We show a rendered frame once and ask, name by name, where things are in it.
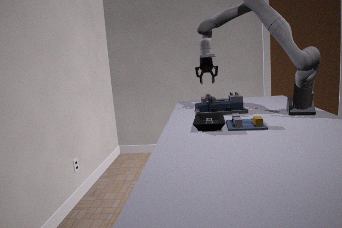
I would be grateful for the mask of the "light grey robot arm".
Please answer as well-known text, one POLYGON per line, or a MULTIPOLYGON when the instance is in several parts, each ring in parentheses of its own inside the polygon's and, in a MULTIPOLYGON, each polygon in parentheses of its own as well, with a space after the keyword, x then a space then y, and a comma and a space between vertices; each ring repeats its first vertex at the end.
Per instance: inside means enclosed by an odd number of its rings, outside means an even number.
POLYGON ((278 41, 298 68, 295 74, 293 106, 304 110, 312 107, 314 80, 320 65, 320 52, 315 47, 300 50, 294 43, 291 27, 288 22, 265 0, 243 0, 234 7, 225 9, 197 25, 197 32, 202 35, 199 42, 199 58, 215 57, 211 50, 212 29, 218 28, 228 21, 254 11, 270 34, 278 41), (210 31, 209 31, 210 30, 210 31))

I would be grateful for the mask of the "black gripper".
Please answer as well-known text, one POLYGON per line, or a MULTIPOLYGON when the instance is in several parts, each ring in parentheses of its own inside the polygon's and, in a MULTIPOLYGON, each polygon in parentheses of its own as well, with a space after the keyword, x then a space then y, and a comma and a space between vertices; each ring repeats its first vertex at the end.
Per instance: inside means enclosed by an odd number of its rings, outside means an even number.
POLYGON ((213 62, 212 62, 212 57, 208 57, 208 58, 200 58, 200 66, 199 67, 195 67, 195 70, 196 70, 196 75, 197 77, 200 78, 200 83, 202 84, 202 76, 203 76, 203 73, 206 73, 206 72, 210 72, 212 71, 212 69, 215 69, 215 73, 216 74, 213 74, 213 72, 211 72, 211 75, 213 76, 212 77, 212 83, 215 82, 215 76, 218 75, 218 66, 214 66, 213 65, 213 62), (199 68, 201 69, 201 74, 199 76, 198 74, 198 70, 199 68))

